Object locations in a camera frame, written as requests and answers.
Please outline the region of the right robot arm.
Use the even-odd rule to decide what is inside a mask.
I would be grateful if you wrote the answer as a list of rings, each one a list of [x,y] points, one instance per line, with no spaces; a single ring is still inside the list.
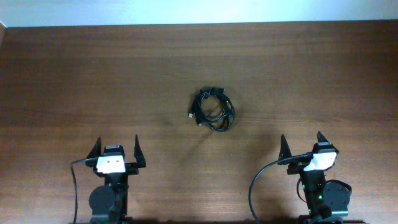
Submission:
[[[308,214],[299,223],[343,223],[348,215],[352,187],[340,180],[326,180],[325,172],[335,165],[339,150],[317,132],[317,142],[305,154],[293,156],[284,135],[280,139],[278,165],[287,165],[288,175],[300,176],[298,185],[304,192]]]

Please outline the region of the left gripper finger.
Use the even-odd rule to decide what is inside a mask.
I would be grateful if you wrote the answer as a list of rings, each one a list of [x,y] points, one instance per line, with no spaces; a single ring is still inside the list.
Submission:
[[[101,155],[101,138],[98,137],[95,142],[95,145],[87,155],[86,159],[94,159],[99,157],[100,155]]]
[[[140,147],[138,135],[135,135],[135,140],[134,140],[134,158],[136,159],[137,168],[146,167],[146,159]]]

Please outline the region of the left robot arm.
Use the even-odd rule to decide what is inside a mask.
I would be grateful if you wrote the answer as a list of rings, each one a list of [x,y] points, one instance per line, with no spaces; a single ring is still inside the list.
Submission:
[[[92,210],[90,223],[132,223],[127,215],[128,177],[137,175],[146,167],[146,160],[136,136],[134,140],[134,162],[125,161],[122,145],[101,147],[98,138],[86,157],[85,165],[94,174],[104,179],[104,184],[95,188],[89,197]]]

